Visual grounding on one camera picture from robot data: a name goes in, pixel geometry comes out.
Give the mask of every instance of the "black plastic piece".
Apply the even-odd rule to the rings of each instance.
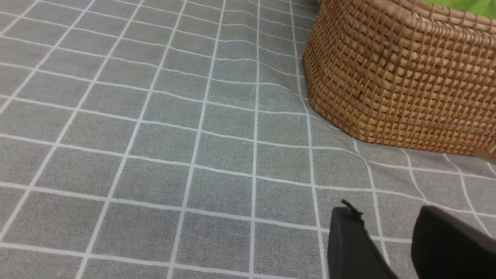
[[[423,206],[413,231],[412,261],[419,279],[496,279],[496,240]]]
[[[398,279],[365,230],[362,213],[343,203],[347,208],[332,210],[327,248],[330,279]]]

